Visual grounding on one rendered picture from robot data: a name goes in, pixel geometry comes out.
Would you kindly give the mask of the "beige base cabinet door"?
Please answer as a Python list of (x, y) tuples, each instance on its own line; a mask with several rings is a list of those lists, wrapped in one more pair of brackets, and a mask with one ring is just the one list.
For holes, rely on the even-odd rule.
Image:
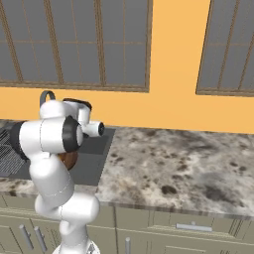
[[(24, 224), (30, 233), (30, 239), (34, 249), (30, 250), (19, 229), (19, 225)], [(33, 227), (29, 219), (0, 215), (0, 244), (6, 254), (41, 254), (38, 248)]]
[[(61, 244), (62, 238), (57, 221), (32, 219), (34, 227), (38, 226), (44, 235), (47, 246), (46, 254), (53, 254)], [(100, 254), (117, 254), (115, 230), (112, 228), (87, 225), (89, 238), (98, 246)]]
[(197, 237), (165, 235), (133, 230), (117, 230), (118, 254), (254, 254), (254, 244), (231, 243)]

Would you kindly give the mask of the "grey curved sink faucet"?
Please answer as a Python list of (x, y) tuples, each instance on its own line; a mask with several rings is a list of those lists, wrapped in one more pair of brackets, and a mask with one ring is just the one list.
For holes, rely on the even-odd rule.
[(50, 100), (56, 100), (55, 94), (51, 90), (44, 90), (40, 96), (40, 108), (46, 102), (47, 96), (50, 97)]

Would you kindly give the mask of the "brown bowl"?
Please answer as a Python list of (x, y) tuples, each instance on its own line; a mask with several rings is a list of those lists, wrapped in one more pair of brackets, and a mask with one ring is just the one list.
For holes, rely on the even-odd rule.
[(61, 153), (59, 154), (59, 158), (62, 160), (66, 168), (68, 170), (71, 170), (77, 161), (78, 153), (77, 152)]

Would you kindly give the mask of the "beige sink front panel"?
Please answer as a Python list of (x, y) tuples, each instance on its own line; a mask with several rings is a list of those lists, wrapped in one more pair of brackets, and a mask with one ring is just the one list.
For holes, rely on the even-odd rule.
[[(0, 197), (0, 207), (5, 209), (16, 209), (26, 211), (38, 215), (35, 212), (35, 200), (29, 197), (2, 195)], [(91, 222), (91, 225), (113, 228), (114, 227), (113, 208), (110, 206), (102, 205), (100, 207), (99, 214), (97, 215), (95, 220)]]

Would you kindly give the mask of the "beige drawer front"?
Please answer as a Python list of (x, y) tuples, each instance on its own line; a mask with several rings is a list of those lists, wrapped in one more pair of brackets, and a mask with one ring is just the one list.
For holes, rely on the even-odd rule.
[[(119, 229), (254, 244), (254, 221), (198, 214), (116, 207)], [(212, 232), (176, 229), (176, 223), (212, 227)]]

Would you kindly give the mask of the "dark grey sink basin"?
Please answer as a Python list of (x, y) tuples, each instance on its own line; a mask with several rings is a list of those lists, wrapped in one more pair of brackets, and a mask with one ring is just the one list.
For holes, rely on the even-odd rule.
[[(114, 136), (114, 129), (106, 128), (102, 137), (86, 138), (78, 150), (78, 158), (69, 171), (76, 185), (97, 186)], [(29, 166), (8, 179), (29, 180)]]

